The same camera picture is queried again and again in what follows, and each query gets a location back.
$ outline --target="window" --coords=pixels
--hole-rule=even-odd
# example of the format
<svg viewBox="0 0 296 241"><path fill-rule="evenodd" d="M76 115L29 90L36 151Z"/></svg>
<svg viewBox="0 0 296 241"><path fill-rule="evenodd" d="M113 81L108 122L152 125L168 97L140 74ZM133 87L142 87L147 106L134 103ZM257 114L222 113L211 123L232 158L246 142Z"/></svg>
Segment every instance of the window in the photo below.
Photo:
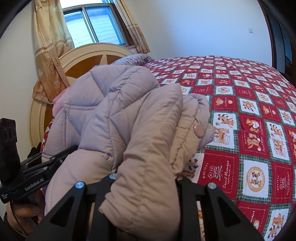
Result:
<svg viewBox="0 0 296 241"><path fill-rule="evenodd" d="M110 0L60 0L75 47L90 43L128 46L127 30Z"/></svg>

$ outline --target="puffer jacket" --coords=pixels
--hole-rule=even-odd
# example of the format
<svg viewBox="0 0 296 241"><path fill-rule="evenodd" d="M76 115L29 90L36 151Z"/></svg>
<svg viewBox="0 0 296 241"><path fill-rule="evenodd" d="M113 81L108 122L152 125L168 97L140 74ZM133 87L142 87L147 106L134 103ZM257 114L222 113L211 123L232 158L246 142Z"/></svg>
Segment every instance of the puffer jacket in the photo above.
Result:
<svg viewBox="0 0 296 241"><path fill-rule="evenodd" d="M46 190L46 213L77 182L100 181L118 168L100 212L123 231L174 240L180 207L176 176L213 140L205 96L160 88L140 66L98 66L75 81L48 135L43 161L78 145Z"/></svg>

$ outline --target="window pane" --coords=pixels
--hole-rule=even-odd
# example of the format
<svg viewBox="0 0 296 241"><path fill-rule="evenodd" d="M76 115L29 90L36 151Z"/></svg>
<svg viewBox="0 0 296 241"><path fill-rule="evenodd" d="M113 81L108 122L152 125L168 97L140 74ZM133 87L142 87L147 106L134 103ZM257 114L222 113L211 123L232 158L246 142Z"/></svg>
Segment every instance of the window pane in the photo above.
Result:
<svg viewBox="0 0 296 241"><path fill-rule="evenodd" d="M109 7L85 8L99 42L123 45L124 40Z"/></svg>
<svg viewBox="0 0 296 241"><path fill-rule="evenodd" d="M65 19L75 47L94 43L81 11L67 13Z"/></svg>
<svg viewBox="0 0 296 241"><path fill-rule="evenodd" d="M91 3L110 3L109 0L60 0L62 8Z"/></svg>

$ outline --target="jacket sleeve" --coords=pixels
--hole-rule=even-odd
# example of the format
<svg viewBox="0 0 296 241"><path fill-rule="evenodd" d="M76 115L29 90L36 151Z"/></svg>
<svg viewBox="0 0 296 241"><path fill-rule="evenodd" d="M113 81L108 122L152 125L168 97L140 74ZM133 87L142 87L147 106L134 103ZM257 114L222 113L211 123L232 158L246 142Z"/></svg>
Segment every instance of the jacket sleeve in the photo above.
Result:
<svg viewBox="0 0 296 241"><path fill-rule="evenodd" d="M0 234L1 241L25 241L25 237L15 231L7 221L7 214L5 213L4 221L0 217Z"/></svg>

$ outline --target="patchwork pattern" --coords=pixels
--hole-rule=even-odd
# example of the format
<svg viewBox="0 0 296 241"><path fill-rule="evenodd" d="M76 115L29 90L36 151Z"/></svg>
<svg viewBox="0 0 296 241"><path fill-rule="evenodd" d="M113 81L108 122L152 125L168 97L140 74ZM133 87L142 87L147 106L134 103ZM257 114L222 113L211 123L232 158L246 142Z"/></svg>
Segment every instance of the patchwork pattern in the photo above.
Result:
<svg viewBox="0 0 296 241"><path fill-rule="evenodd" d="M183 94L205 95L210 104L214 140L182 175L215 182L265 241L273 240L296 206L295 87L274 68L243 59L190 56L143 66L161 86L179 83Z"/></svg>

